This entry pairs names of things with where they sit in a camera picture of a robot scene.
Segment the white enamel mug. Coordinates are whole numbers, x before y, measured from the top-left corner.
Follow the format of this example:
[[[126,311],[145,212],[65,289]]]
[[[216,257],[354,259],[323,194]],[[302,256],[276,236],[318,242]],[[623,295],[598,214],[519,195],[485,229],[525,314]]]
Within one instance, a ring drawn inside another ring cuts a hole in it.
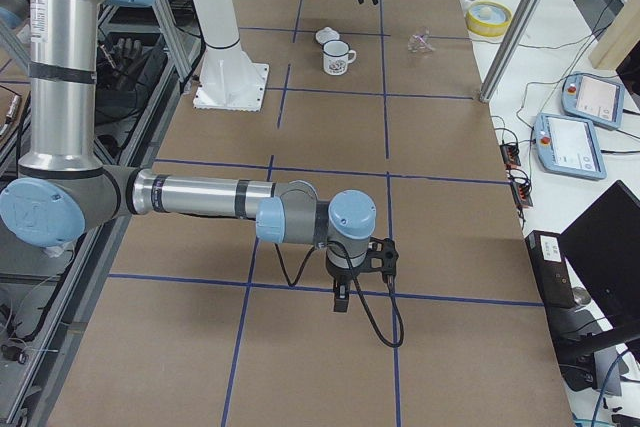
[[[323,70],[330,76],[344,75],[357,59],[357,52],[342,40],[329,40],[322,46]]]

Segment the upper orange black adapter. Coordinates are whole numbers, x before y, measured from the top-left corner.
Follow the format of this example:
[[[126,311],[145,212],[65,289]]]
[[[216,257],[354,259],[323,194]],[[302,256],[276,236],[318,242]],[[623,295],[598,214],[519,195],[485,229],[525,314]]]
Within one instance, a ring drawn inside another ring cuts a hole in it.
[[[502,143],[500,145],[500,152],[506,168],[521,166],[518,143]]]

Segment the upper teach pendant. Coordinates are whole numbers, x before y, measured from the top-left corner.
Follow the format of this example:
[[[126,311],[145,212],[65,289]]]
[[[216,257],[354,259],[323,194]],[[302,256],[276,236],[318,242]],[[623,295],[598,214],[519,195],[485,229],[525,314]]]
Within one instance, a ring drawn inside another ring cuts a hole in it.
[[[561,103],[568,115],[615,130],[622,122],[623,86],[594,74],[577,72],[564,80]]]

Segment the clear plastic funnel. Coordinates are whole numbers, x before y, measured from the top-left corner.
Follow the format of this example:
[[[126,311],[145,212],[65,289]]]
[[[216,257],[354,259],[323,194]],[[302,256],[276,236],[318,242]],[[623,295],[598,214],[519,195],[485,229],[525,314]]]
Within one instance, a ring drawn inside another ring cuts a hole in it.
[[[436,48],[431,43],[430,31],[426,26],[417,28],[408,38],[407,50],[410,53],[427,54]]]

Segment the teach pendant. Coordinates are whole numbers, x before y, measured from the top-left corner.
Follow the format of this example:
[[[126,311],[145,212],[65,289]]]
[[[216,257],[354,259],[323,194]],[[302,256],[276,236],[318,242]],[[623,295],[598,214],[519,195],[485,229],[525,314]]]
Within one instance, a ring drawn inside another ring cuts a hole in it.
[[[577,72],[564,80],[561,103],[568,115],[615,130],[622,122],[623,86],[594,74]]]
[[[589,180],[606,178],[602,152],[590,120],[540,113],[533,134],[538,158],[546,171]]]

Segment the black computer box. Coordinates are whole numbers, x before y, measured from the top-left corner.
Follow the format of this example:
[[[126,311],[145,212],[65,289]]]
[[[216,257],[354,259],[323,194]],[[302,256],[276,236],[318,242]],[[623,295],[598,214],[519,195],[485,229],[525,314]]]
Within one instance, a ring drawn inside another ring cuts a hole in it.
[[[543,304],[546,307],[572,308],[574,297],[559,235],[533,230],[525,243]]]

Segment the lower teach pendant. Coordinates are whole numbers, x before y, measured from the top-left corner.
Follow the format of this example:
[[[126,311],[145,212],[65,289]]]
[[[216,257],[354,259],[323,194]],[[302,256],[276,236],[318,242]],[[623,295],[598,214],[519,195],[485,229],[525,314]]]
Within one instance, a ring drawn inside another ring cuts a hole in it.
[[[606,178],[602,152],[590,120],[540,113],[533,134],[538,158],[546,171],[589,180]]]

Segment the yellow tape roll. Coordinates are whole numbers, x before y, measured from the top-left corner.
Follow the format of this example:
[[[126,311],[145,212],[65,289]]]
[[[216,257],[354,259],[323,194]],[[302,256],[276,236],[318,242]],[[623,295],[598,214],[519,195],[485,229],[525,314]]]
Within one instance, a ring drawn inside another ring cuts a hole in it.
[[[493,1],[472,3],[465,16],[467,29],[471,33],[489,38],[503,36],[511,20],[511,10]]]

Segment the lower orange black adapter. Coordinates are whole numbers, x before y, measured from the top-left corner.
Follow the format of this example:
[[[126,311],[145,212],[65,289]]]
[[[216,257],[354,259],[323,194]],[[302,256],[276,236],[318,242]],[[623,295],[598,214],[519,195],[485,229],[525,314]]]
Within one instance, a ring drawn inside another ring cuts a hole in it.
[[[533,206],[533,201],[531,199],[528,187],[525,187],[523,184],[517,182],[512,182],[510,184],[510,187],[515,205],[518,208],[530,208]]]

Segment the white mug lid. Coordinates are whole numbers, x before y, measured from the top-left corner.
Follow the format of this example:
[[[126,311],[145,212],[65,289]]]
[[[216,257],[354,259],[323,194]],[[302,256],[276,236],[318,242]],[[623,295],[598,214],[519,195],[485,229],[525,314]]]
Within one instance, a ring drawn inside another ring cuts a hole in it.
[[[340,39],[340,33],[331,27],[324,27],[315,33],[315,40],[321,46],[323,46],[329,41],[339,40],[339,39]]]

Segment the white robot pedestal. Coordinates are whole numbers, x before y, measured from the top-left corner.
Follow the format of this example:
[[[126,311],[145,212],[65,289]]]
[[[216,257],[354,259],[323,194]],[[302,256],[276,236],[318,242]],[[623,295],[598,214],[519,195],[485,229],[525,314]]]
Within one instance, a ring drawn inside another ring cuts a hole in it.
[[[232,0],[193,0],[206,51],[194,106],[257,112],[269,66],[254,63],[244,51]]]

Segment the wooden plank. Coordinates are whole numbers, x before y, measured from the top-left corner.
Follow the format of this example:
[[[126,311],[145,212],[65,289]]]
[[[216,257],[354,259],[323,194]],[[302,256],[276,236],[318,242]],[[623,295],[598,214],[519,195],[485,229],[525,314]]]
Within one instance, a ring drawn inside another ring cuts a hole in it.
[[[599,70],[615,70],[639,42],[640,0],[628,0],[589,55]]]

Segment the black monitor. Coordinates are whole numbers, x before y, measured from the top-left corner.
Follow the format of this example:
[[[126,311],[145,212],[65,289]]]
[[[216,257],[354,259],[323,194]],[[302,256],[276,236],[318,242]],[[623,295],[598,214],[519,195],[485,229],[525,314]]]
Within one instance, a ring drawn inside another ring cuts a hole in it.
[[[639,319],[639,198],[615,181],[560,235],[562,253],[614,326]]]

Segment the aluminium frame post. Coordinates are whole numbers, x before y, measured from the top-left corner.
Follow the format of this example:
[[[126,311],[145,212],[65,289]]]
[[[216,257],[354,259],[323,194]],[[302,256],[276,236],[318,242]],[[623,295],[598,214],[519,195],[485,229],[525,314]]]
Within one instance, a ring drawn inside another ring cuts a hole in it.
[[[488,103],[491,100],[540,1],[520,0],[511,24],[480,88],[480,102]]]

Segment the orange black adapter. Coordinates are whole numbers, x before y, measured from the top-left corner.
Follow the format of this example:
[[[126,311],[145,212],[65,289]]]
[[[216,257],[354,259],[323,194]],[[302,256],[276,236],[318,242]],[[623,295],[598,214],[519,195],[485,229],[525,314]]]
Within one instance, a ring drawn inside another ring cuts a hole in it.
[[[518,208],[530,208],[533,206],[533,201],[531,199],[528,187],[525,187],[523,184],[517,182],[512,182],[510,184],[510,187],[515,205]]]
[[[500,152],[506,168],[521,166],[518,143],[502,143],[500,145]]]

